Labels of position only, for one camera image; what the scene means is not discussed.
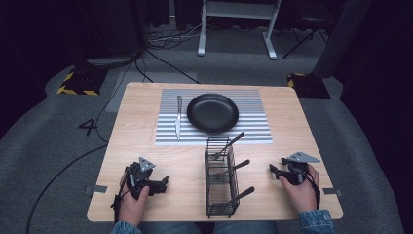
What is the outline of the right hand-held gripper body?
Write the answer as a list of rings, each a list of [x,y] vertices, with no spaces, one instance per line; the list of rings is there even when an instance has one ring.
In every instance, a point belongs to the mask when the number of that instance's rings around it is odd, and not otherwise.
[[[282,164],[288,168],[287,172],[282,172],[292,185],[300,185],[309,172],[310,163],[319,163],[320,159],[304,152],[296,152],[286,158],[282,158]]]

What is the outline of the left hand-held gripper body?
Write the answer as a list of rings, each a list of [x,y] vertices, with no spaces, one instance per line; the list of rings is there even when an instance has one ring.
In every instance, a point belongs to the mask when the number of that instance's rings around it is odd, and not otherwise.
[[[135,200],[139,199],[141,190],[145,186],[150,188],[150,196],[156,193],[156,185],[150,180],[154,168],[155,165],[143,157],[126,167],[128,190]]]

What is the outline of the person's right hand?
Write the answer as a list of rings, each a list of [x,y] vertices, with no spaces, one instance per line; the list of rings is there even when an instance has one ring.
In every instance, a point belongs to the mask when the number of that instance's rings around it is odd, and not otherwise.
[[[313,211],[318,208],[314,185],[319,186],[319,173],[312,166],[309,166],[309,175],[310,180],[306,179],[300,185],[292,185],[286,179],[280,179],[291,206],[297,213]]]

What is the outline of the person's left hand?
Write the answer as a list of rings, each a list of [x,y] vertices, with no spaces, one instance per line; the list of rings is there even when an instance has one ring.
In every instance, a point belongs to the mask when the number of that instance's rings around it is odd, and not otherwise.
[[[139,198],[135,199],[125,186],[121,193],[122,200],[119,208],[119,220],[137,227],[143,220],[145,203],[149,196],[149,191],[150,188],[145,186],[141,190]]]

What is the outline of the grey tape strip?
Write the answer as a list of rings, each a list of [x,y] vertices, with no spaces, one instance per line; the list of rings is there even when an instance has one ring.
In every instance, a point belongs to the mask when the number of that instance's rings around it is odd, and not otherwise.
[[[323,193],[325,195],[336,195],[337,197],[341,197],[344,195],[344,193],[342,192],[342,190],[340,189],[336,189],[336,188],[323,188],[322,189]]]
[[[107,187],[103,185],[90,185],[84,188],[84,193],[86,194],[93,194],[94,192],[105,193],[106,190],[107,190]]]

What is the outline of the grey striped placemat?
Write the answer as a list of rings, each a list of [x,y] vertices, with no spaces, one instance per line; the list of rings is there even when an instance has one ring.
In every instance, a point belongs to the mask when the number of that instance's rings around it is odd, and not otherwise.
[[[199,95],[209,93],[221,94],[231,99],[238,107],[239,120],[231,130],[220,134],[207,133],[194,127],[188,120],[186,113],[189,102]],[[177,96],[182,96],[180,141],[176,138],[174,124],[177,116]],[[257,89],[162,89],[155,140],[157,145],[203,145],[209,137],[232,139],[240,132],[244,132],[244,136],[240,140],[240,143],[243,144],[273,142],[261,96]]]

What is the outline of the silver table knife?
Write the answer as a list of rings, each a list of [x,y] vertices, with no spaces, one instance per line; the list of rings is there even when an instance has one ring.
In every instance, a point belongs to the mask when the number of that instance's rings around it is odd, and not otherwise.
[[[177,96],[177,116],[175,119],[175,134],[178,141],[180,141],[180,133],[181,133],[181,112],[182,112],[182,96]]]

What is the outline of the black round plate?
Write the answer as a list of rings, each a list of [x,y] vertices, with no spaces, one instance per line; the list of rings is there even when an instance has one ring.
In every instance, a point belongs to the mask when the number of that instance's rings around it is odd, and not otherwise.
[[[239,109],[231,99],[221,94],[202,94],[189,102],[187,118],[201,131],[220,134],[237,124]]]

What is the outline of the black yellow striped stand base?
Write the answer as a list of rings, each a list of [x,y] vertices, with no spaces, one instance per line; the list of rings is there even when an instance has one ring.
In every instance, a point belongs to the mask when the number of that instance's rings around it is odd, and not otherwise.
[[[72,68],[57,90],[58,94],[99,96],[107,69]]]
[[[299,98],[331,99],[323,81],[313,74],[290,73],[287,85],[293,88]]]

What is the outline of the black tripod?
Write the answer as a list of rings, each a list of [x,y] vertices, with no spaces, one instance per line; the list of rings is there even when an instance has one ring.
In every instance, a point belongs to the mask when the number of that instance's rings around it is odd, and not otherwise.
[[[315,18],[315,17],[296,17],[288,27],[291,29],[296,40],[297,44],[289,49],[282,57],[286,59],[291,53],[293,53],[298,47],[300,47],[305,41],[312,39],[314,34],[318,32],[321,36],[321,39],[324,42],[327,42],[325,37],[322,35],[322,31],[326,30],[329,27],[329,21],[325,18]],[[303,38],[299,38],[296,29],[300,31],[308,31],[308,34]]]

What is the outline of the dark stand column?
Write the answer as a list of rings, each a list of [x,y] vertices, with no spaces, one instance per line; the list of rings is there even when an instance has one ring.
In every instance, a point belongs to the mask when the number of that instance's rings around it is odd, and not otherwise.
[[[103,67],[134,63],[147,49],[144,0],[75,0],[111,62]]]
[[[329,78],[362,24],[372,0],[346,0],[343,11],[316,63],[312,75]]]

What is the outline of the black-handled fork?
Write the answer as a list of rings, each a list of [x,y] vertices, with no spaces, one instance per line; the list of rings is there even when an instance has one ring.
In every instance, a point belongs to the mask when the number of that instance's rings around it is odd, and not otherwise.
[[[214,175],[212,175],[211,177],[214,178],[214,179],[216,179],[216,180],[225,180],[226,177],[227,177],[231,172],[233,172],[233,171],[235,171],[235,170],[237,170],[237,169],[239,169],[239,168],[241,168],[241,167],[244,167],[244,166],[248,165],[249,163],[250,163],[250,160],[249,160],[249,159],[246,159],[246,160],[240,162],[239,164],[230,167],[230,168],[227,169],[225,172],[220,172],[220,173],[214,174]]]
[[[232,146],[235,142],[241,139],[244,136],[244,132],[239,133],[235,138],[233,138],[230,142],[228,142],[219,152],[214,153],[210,157],[213,159],[218,159],[226,150]]]

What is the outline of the black-handled spoon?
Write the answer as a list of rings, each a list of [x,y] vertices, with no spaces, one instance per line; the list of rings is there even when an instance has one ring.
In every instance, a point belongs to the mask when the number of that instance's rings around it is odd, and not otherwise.
[[[231,199],[227,205],[231,205],[231,204],[235,204],[236,202],[238,202],[239,200],[241,200],[243,197],[253,193],[255,191],[254,186],[250,186],[248,189],[246,189],[245,191],[243,191],[242,193],[238,194],[237,196],[235,196],[233,199]]]

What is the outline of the white desk frame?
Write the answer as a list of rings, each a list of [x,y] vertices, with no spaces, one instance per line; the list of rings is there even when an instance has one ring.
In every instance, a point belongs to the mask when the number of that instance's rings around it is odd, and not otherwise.
[[[271,41],[274,25],[278,17],[282,0],[275,0],[270,4],[217,2],[215,0],[203,0],[201,10],[201,34],[198,46],[198,55],[202,57],[206,53],[207,18],[241,18],[253,20],[268,20],[268,29],[262,33],[263,41],[270,59],[276,59],[277,53]]]

